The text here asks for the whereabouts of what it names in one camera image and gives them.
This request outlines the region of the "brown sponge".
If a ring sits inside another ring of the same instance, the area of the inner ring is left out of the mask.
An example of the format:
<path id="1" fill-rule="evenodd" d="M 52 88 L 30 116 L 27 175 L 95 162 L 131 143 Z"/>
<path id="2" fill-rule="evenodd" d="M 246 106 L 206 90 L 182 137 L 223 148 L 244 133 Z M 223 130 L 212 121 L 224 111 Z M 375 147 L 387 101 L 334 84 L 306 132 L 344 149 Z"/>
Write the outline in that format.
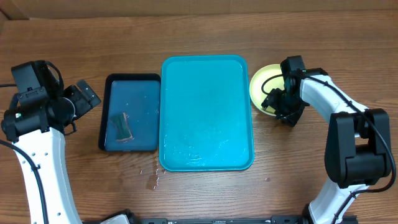
<path id="1" fill-rule="evenodd" d="M 125 112 L 112 116 L 110 118 L 110 122 L 116 130 L 117 141 L 125 142 L 133 139 L 133 135 L 127 120 L 127 114 Z"/>

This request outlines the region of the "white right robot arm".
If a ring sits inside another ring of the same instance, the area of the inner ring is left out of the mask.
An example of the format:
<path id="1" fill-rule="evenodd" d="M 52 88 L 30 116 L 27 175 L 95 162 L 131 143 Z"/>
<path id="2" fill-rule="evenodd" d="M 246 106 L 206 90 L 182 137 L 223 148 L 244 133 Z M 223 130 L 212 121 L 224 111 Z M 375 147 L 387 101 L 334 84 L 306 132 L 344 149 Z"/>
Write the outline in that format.
<path id="1" fill-rule="evenodd" d="M 257 107 L 293 127 L 312 106 L 328 123 L 324 163 L 328 178 L 301 216 L 272 217 L 291 223 L 357 223 L 345 211 L 361 194 L 389 190 L 396 181 L 388 114 L 343 93 L 321 68 L 268 65 L 251 81 Z"/>

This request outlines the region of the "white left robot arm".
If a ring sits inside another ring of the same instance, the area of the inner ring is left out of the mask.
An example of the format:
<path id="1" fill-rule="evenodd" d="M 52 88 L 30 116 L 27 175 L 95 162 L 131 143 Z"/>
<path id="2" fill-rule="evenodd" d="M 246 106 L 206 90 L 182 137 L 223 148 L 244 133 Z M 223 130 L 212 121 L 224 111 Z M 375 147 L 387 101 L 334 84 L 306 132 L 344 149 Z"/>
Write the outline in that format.
<path id="1" fill-rule="evenodd" d="M 60 95 L 49 90 L 38 85 L 13 96 L 1 123 L 7 137 L 1 144 L 19 160 L 31 223 L 81 223 L 67 174 L 64 129 L 101 101 L 84 80 Z"/>

